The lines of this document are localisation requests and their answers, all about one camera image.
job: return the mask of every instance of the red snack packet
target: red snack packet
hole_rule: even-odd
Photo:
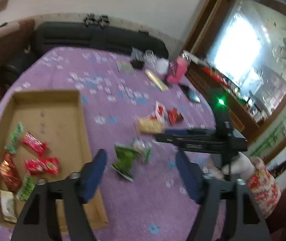
[[[41,143],[38,139],[34,138],[29,132],[22,138],[22,142],[31,147],[39,157],[43,157],[47,148],[46,143]]]
[[[0,174],[9,191],[15,192],[22,185],[22,180],[18,175],[12,155],[8,150],[6,150],[4,160],[0,165]]]
[[[148,119],[156,119],[160,123],[164,124],[165,120],[167,119],[167,114],[164,105],[156,102],[155,111],[151,113],[149,116],[147,116]]]
[[[59,162],[55,157],[25,160],[25,169],[30,175],[44,172],[57,175],[59,173]]]
[[[30,175],[44,173],[43,163],[39,159],[25,160],[26,172]]]
[[[44,169],[47,173],[57,175],[60,171],[58,159],[55,157],[41,159],[44,164]]]
[[[168,110],[167,115],[169,116],[171,125],[183,120],[182,114],[176,108]]]

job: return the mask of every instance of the black sofa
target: black sofa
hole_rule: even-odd
[[[86,47],[126,55],[130,55],[134,47],[143,52],[152,50],[158,57],[169,57],[165,44],[147,33],[75,22],[42,23],[33,32],[30,46],[29,53],[20,50],[1,66],[0,84],[4,91],[37,59],[58,46]]]

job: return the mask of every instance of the purple tablecloth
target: purple tablecloth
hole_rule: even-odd
[[[177,85],[161,92],[143,71],[135,75],[119,73],[116,60],[126,59],[124,55],[91,49],[55,48],[9,89],[0,103],[0,117],[14,91],[80,90],[91,151],[96,154],[98,149],[104,148],[108,152],[100,189],[109,223],[107,228],[95,231],[97,239],[185,240],[199,206],[189,199],[175,168],[176,149],[137,133],[134,119],[153,112],[156,101],[182,112],[184,121],[176,126],[178,128],[213,128],[213,114],[198,92],[201,104],[190,103]],[[185,77],[182,82],[191,86]],[[110,164],[116,161],[113,145],[129,144],[136,136],[152,144],[152,156],[148,164],[141,160],[134,163],[132,183],[119,177]],[[197,163],[207,158],[206,154],[188,155]],[[214,239],[222,230],[223,210],[224,204],[221,204]],[[11,233],[11,229],[0,226],[0,241],[8,241]]]

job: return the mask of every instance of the cardboard box lid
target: cardboard box lid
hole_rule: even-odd
[[[55,156],[60,163],[58,175],[40,174],[34,179],[46,178],[48,181],[65,179],[72,172],[79,171],[82,166],[92,160],[80,92],[77,90],[46,90],[16,92],[0,119],[0,164],[3,160],[4,146],[9,142],[12,131],[18,122],[22,122],[24,130],[29,131],[41,142],[46,142],[46,157]],[[20,177],[25,174],[24,160],[36,159],[37,154],[30,148],[20,145],[13,157],[13,162]],[[0,175],[0,190],[7,190]],[[15,199],[15,210],[19,216],[24,202]],[[107,225],[102,196],[99,189],[89,203],[84,204],[84,211],[92,229]],[[57,204],[60,229],[67,232],[63,201]],[[14,227],[13,223],[3,219],[0,205],[0,225]]]

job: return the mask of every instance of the pink container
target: pink container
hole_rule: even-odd
[[[181,81],[181,78],[185,75],[187,72],[187,67],[190,65],[190,63],[183,59],[181,56],[177,57],[177,59],[174,62],[171,62],[170,64],[170,70],[169,75],[167,77],[167,82],[178,84]]]

